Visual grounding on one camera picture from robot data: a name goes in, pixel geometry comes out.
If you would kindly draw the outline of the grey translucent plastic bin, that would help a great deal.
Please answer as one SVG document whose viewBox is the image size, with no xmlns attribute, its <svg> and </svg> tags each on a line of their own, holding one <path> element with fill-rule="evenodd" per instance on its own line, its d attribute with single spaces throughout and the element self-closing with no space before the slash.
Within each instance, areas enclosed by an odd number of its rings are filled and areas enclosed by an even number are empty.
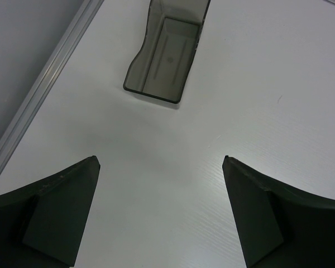
<svg viewBox="0 0 335 268">
<path fill-rule="evenodd" d="M 151 1 L 142 46 L 124 90 L 178 105 L 192 67 L 209 1 Z"/>
</svg>

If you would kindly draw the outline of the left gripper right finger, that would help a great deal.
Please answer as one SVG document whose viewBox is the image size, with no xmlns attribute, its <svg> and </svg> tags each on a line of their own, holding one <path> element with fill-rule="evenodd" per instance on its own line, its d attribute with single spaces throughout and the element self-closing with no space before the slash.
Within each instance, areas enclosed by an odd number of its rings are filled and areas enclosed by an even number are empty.
<svg viewBox="0 0 335 268">
<path fill-rule="evenodd" d="M 335 200 L 233 157 L 222 168 L 247 267 L 335 267 Z"/>
</svg>

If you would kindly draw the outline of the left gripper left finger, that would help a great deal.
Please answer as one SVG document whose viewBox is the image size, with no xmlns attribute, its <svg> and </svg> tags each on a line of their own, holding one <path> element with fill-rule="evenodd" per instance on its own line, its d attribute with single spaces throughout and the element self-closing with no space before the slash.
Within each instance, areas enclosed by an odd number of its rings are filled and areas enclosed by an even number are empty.
<svg viewBox="0 0 335 268">
<path fill-rule="evenodd" d="M 100 168 L 91 156 L 0 195 L 0 267 L 74 267 Z"/>
</svg>

